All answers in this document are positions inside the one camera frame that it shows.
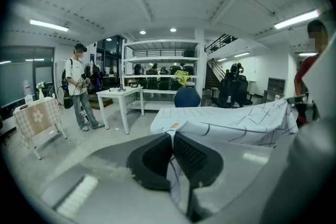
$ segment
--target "white t-shirt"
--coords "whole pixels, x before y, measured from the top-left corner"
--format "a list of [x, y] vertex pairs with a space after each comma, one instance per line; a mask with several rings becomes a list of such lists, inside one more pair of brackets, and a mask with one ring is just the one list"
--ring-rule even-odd
[[[82, 74], [84, 73], [83, 65], [80, 61], [74, 60], [72, 58], [72, 68], [70, 59], [65, 63], [65, 77], [73, 78], [75, 81], [79, 81], [80, 79], [83, 81]], [[79, 84], [77, 87], [72, 83], [69, 83], [69, 94], [70, 95], [79, 95], [86, 92], [86, 88], [79, 88]]]

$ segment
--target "red shirt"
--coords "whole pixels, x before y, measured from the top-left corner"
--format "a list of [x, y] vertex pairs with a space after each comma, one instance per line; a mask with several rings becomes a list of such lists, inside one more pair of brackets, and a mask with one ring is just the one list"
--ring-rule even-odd
[[309, 56], [305, 60], [302, 61], [300, 65], [299, 71], [295, 75], [295, 80], [300, 83], [302, 81], [302, 77], [308, 72], [311, 66], [315, 63], [315, 61], [319, 58], [319, 55], [316, 54], [314, 56]]

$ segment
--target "person in red shirt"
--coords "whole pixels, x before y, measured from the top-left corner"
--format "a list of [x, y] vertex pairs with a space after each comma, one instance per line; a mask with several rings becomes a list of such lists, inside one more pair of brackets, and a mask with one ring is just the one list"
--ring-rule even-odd
[[[302, 77], [308, 72], [308, 70], [312, 67], [315, 61], [319, 58], [321, 53], [325, 50], [328, 45], [328, 33], [324, 24], [319, 20], [313, 20], [308, 24], [307, 27], [308, 38], [309, 41], [312, 42], [315, 46], [315, 51], [317, 52], [314, 56], [309, 56], [302, 61], [298, 72], [294, 78], [294, 86], [295, 86], [295, 94], [296, 96], [302, 95], [301, 92], [301, 82]], [[306, 110], [305, 107], [303, 109], [298, 109], [299, 116], [297, 119], [298, 127], [301, 127], [305, 124], [306, 117], [304, 111]]]

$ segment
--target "man in white t-shirt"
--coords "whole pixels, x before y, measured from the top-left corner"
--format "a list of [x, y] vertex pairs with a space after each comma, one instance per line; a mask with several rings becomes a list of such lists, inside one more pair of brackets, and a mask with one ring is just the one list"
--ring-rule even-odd
[[85, 120], [80, 113], [80, 103], [82, 103], [93, 129], [104, 126], [104, 124], [99, 123], [94, 117], [86, 94], [86, 87], [88, 84], [82, 76], [84, 74], [84, 68], [81, 61], [79, 61], [79, 58], [83, 58], [83, 52], [85, 51], [87, 51], [87, 48], [83, 44], [76, 44], [72, 59], [67, 60], [65, 63], [66, 78], [69, 84], [69, 94], [72, 96], [77, 123], [82, 131], [88, 131], [89, 128], [85, 125]]

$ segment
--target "jeans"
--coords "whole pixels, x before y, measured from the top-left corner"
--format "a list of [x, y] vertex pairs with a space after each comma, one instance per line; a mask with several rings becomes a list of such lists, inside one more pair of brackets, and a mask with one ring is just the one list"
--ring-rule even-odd
[[93, 115], [92, 108], [87, 97], [86, 92], [80, 95], [72, 96], [73, 107], [75, 108], [76, 119], [79, 127], [83, 128], [85, 126], [85, 120], [83, 115], [80, 113], [80, 103], [82, 103], [83, 108], [85, 109], [86, 115], [89, 118], [92, 128], [96, 128], [99, 122]]

